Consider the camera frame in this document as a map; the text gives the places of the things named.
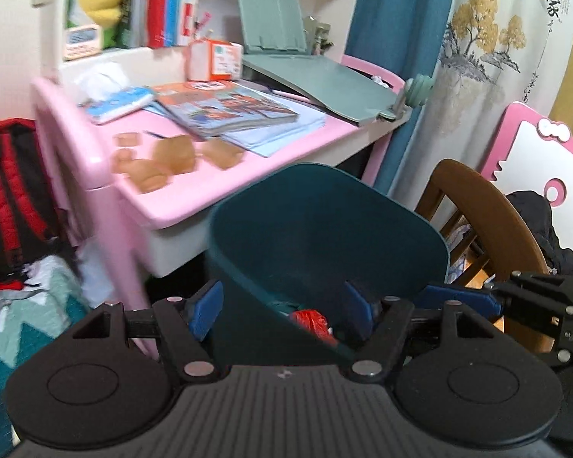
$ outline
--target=backpack strap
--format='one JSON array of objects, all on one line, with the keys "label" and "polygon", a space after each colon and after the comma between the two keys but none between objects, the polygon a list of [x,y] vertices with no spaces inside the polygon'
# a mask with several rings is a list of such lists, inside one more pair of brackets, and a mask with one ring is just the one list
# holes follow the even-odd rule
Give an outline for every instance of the backpack strap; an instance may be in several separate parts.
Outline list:
[{"label": "backpack strap", "polygon": [[15,204],[32,232],[34,232],[40,240],[47,241],[55,236],[55,234],[50,231],[46,222],[36,211],[34,205],[32,205],[21,174],[19,173],[15,149],[13,148],[10,134],[7,132],[0,133],[0,142],[2,144],[0,165],[2,166],[2,171],[15,199]]},{"label": "backpack strap", "polygon": [[22,265],[21,244],[15,225],[13,212],[6,198],[6,193],[0,181],[0,235],[6,254],[6,261],[13,269],[19,269]]}]

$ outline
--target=ribbed black surface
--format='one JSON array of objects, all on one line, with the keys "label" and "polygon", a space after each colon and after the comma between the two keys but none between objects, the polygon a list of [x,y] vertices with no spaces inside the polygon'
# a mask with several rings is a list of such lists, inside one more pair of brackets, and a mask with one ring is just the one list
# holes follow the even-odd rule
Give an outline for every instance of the ribbed black surface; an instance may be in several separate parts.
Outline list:
[{"label": "ribbed black surface", "polygon": [[474,451],[438,441],[404,419],[378,386],[337,368],[235,367],[187,389],[159,425],[129,443],[70,452],[24,443],[12,458],[557,458],[538,442]]}]

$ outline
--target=desk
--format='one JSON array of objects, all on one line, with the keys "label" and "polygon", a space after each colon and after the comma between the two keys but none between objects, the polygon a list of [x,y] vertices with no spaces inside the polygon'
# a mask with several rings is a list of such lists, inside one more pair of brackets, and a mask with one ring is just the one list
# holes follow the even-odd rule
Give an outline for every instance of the desk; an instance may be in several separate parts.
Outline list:
[{"label": "desk", "polygon": [[[95,234],[118,299],[126,308],[147,308],[136,258],[163,277],[206,249],[209,208],[234,191],[296,162],[337,165],[410,118],[356,127],[327,116],[317,131],[264,158],[246,153],[226,171],[199,160],[196,171],[174,176],[152,193],[139,194],[123,175],[110,174],[113,135],[151,131],[175,136],[173,122],[138,111],[105,126],[90,123],[59,86],[42,78],[32,84],[38,137],[58,204],[76,217],[88,237]],[[156,139],[141,135],[138,157],[149,157]]]}]

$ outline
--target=desk leg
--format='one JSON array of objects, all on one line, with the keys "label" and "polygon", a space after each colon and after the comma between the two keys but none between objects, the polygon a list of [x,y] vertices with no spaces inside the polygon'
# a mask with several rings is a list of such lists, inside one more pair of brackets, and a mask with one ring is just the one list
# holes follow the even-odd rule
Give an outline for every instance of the desk leg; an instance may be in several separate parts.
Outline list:
[{"label": "desk leg", "polygon": [[382,160],[386,155],[386,150],[388,149],[388,144],[390,143],[390,138],[393,135],[392,132],[386,134],[386,136],[381,137],[375,143],[373,143],[373,148],[371,149],[371,154],[365,167],[365,172],[363,172],[363,181],[368,186],[373,187],[374,182],[376,182],[377,173],[380,172],[380,166],[382,165]]},{"label": "desk leg", "polygon": [[[87,191],[94,233],[104,255],[106,269],[117,298],[126,310],[143,310],[150,304],[138,275],[125,226],[120,218],[117,190],[112,186]],[[157,347],[152,339],[137,339],[136,344],[145,354],[157,358]]]}]

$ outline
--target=trash can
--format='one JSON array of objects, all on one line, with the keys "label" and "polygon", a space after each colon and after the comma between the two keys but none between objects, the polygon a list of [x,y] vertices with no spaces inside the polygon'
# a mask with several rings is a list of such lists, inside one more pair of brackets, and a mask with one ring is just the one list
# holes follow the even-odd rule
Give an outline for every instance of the trash can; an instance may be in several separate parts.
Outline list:
[{"label": "trash can", "polygon": [[422,217],[329,166],[282,169],[212,209],[209,273],[223,281],[212,330],[221,364],[346,363],[354,351],[301,329],[273,302],[343,317],[345,281],[372,300],[443,281],[449,253]]}]

